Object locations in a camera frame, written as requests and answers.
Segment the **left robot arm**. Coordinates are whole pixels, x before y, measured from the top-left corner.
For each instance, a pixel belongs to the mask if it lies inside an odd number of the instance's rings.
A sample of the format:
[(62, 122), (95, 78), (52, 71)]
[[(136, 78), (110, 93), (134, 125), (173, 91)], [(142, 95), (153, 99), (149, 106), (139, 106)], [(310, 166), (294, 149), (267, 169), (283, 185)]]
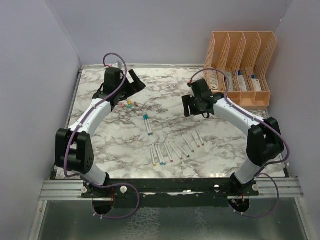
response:
[(106, 197), (111, 190), (110, 176), (94, 163), (92, 136), (116, 105), (142, 91), (146, 85), (134, 70), (127, 74), (119, 68), (109, 67), (104, 72), (104, 82), (93, 95), (88, 109), (69, 128), (60, 128), (55, 135), (55, 165), (67, 174), (76, 176), (93, 185), (97, 196)]

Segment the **green cap marker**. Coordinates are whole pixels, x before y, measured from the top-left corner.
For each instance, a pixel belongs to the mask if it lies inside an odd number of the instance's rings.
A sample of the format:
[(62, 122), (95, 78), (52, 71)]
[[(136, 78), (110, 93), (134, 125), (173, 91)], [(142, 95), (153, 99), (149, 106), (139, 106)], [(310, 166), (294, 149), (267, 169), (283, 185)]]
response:
[(153, 150), (153, 145), (150, 145), (150, 155), (151, 155), (152, 164), (153, 164), (154, 167), (156, 167), (157, 164), (156, 164), (156, 160), (155, 160), (155, 154), (154, 154), (154, 150)]
[(148, 124), (148, 128), (149, 128), (149, 133), (150, 133), (150, 135), (153, 135), (153, 129), (151, 127), (151, 122), (150, 122), (149, 116), (147, 114), (146, 114), (146, 120), (147, 120), (147, 124)]

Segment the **magenta cap marker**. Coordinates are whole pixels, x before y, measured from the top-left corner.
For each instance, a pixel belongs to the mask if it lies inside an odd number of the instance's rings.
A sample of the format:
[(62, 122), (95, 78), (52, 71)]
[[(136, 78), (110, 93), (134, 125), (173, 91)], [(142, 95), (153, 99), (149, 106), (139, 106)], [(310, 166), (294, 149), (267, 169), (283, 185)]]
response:
[(173, 160), (173, 158), (172, 158), (171, 152), (170, 152), (170, 150), (169, 150), (169, 148), (168, 148), (168, 146), (167, 146), (166, 143), (164, 143), (164, 147), (165, 147), (165, 150), (166, 150), (166, 152), (167, 152), (167, 156), (168, 156), (168, 158), (169, 158), (169, 161), (170, 161), (171, 163), (173, 163), (174, 160)]

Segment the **light blue cap marker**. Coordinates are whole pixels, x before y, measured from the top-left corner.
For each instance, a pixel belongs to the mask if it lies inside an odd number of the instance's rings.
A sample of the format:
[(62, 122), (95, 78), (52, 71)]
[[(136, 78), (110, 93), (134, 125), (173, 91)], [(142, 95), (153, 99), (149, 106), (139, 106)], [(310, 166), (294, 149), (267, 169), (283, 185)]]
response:
[(160, 149), (159, 145), (156, 144), (156, 145), (155, 145), (155, 148), (156, 148), (156, 150), (157, 150), (157, 154), (158, 154), (158, 157), (159, 157), (159, 160), (160, 160), (160, 164), (163, 165), (163, 166), (165, 166), (165, 165), (166, 165), (166, 162), (165, 162), (165, 160), (164, 160), (164, 157), (163, 157), (163, 155), (162, 155), (162, 152), (161, 152), (161, 149)]

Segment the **brown cap marker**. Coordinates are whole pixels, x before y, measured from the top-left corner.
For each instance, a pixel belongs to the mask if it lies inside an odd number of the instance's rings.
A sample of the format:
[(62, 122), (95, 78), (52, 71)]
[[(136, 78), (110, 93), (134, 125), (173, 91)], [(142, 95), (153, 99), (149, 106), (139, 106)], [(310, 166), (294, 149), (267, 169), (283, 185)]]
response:
[(198, 137), (199, 137), (199, 140), (200, 140), (201, 145), (202, 145), (202, 146), (205, 146), (205, 143), (204, 143), (204, 141), (203, 141), (203, 138), (202, 138), (199, 130), (198, 130), (198, 129), (195, 129), (195, 131), (196, 131), (196, 133), (197, 133), (197, 135), (198, 135)]

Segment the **pink cap marker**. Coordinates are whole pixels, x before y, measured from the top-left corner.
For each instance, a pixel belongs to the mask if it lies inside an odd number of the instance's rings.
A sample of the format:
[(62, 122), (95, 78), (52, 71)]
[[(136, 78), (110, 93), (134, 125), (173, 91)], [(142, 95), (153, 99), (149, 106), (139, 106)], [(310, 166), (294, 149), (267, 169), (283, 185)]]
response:
[(180, 153), (179, 153), (178, 150), (174, 147), (174, 145), (173, 145), (171, 142), (169, 142), (169, 145), (170, 145), (170, 147), (173, 149), (173, 151), (175, 152), (175, 154), (177, 155), (177, 157), (178, 157), (180, 160), (182, 160), (183, 157), (180, 155)]

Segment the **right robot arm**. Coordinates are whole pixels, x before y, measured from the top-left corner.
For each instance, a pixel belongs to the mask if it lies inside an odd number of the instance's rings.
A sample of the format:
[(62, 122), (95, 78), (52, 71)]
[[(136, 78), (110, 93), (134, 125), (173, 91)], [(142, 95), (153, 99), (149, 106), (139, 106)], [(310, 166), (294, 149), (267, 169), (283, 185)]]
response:
[(215, 115), (237, 127), (247, 136), (247, 159), (230, 177), (230, 191), (240, 196), (263, 167), (284, 151), (278, 121), (256, 117), (223, 93), (212, 93), (205, 79), (188, 83), (190, 94), (182, 96), (184, 116)]

